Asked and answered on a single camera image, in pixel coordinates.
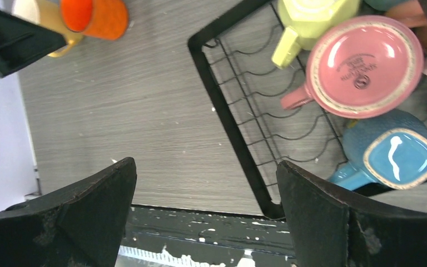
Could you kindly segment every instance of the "wood grain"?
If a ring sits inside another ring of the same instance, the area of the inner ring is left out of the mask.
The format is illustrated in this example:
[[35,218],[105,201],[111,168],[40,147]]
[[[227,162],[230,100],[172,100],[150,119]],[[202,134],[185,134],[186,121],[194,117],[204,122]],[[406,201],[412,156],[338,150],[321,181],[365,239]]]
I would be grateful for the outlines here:
[[[130,26],[118,41],[85,38],[62,58],[46,57],[20,72],[24,100],[33,135],[44,193],[91,175],[126,156],[137,162],[136,204],[260,214],[256,200],[187,50],[187,39],[234,6],[235,1],[126,1]],[[277,24],[271,11],[261,11],[248,24],[225,36],[228,51],[251,51],[267,41]],[[271,70],[270,55],[280,38],[255,57],[235,57],[237,71]],[[210,60],[218,51],[206,51]],[[214,67],[218,77],[231,78],[229,68]],[[278,92],[286,88],[297,62],[286,71],[244,77],[249,90]],[[290,90],[303,81],[303,74]],[[403,108],[427,115],[426,84]],[[238,97],[237,85],[222,86],[229,100]],[[284,114],[278,98],[257,100],[255,112]],[[237,122],[251,117],[248,107],[232,107]],[[316,104],[283,121],[267,120],[270,133],[300,136],[321,114]],[[332,117],[342,128],[345,120]],[[241,128],[247,142],[262,138],[257,125]],[[315,160],[332,137],[326,121],[318,120],[307,138],[277,142],[275,156],[311,161],[300,165],[321,177],[329,176],[344,158],[336,141]],[[255,159],[273,160],[264,145],[252,147]],[[275,182],[275,164],[261,167],[267,182]],[[275,201],[277,190],[272,187]],[[419,202],[412,192],[409,202]]]

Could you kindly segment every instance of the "black dish rack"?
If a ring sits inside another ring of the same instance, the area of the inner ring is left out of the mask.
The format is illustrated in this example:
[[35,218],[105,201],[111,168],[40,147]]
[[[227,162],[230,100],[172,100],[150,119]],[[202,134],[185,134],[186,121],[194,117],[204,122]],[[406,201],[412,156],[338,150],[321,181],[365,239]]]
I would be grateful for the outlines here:
[[[375,14],[363,4],[361,14]],[[308,52],[286,70],[270,58],[284,27],[276,1],[244,0],[193,35],[188,47],[249,185],[263,214],[283,219],[275,171],[292,161],[328,177],[346,163],[341,133],[346,119],[316,103],[291,111],[280,97],[305,80]],[[380,184],[356,192],[372,196],[390,191]]]

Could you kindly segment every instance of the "yellow mug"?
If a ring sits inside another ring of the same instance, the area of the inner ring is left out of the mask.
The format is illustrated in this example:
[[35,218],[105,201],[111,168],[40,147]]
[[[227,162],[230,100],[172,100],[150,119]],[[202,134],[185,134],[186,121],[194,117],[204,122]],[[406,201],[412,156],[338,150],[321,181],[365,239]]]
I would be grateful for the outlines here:
[[286,68],[301,49],[312,50],[331,27],[359,11],[361,0],[279,0],[278,13],[285,29],[272,55],[278,68]]
[[67,46],[48,54],[50,57],[63,56],[83,38],[82,34],[72,32],[64,25],[58,5],[47,0],[14,0],[12,15],[63,35]]

